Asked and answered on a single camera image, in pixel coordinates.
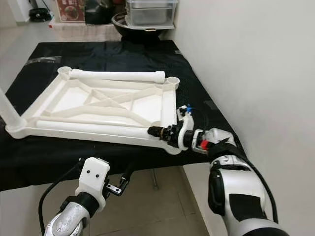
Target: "white cylindrical rod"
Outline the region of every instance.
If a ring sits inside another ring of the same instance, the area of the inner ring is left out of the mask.
[[[79,79],[104,79],[121,81],[144,81],[163,84],[165,82],[165,72],[107,72],[107,71],[85,71],[73,69],[69,71],[71,78]]]
[[[26,120],[19,116],[2,89],[0,89],[0,116],[6,123],[8,132],[15,131],[26,125]]]

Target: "white pole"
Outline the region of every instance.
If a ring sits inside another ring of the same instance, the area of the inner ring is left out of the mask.
[[[10,101],[0,88],[0,116],[6,123],[5,129],[10,132],[16,132],[26,126],[27,122],[16,112]]]

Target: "red sign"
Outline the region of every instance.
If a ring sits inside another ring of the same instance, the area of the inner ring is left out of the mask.
[[[62,22],[84,22],[85,0],[57,0]]]

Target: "white wall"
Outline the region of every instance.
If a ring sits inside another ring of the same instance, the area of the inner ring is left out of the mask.
[[[15,19],[7,0],[0,0],[0,28],[14,26]]]
[[[29,10],[32,5],[28,0],[8,0],[16,22],[26,22],[29,20]]]
[[[315,220],[314,9],[313,0],[180,0],[169,35],[265,176],[280,224],[301,236]],[[221,236],[205,165],[185,170],[211,236]]]

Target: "table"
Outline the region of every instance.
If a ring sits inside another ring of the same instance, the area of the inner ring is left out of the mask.
[[[154,72],[180,78],[177,107],[190,103],[209,117],[210,127],[230,132],[231,126],[195,76],[173,41],[148,44],[121,42],[39,43],[6,95],[21,115],[44,91],[61,66],[91,71]],[[203,117],[193,115],[195,128]],[[11,138],[0,127],[0,190],[50,183],[79,158],[100,157],[110,163],[110,174],[122,173],[134,162],[137,170],[206,162],[207,156],[191,150],[170,155],[165,150],[94,141],[29,136]],[[73,173],[68,178],[78,178]]]

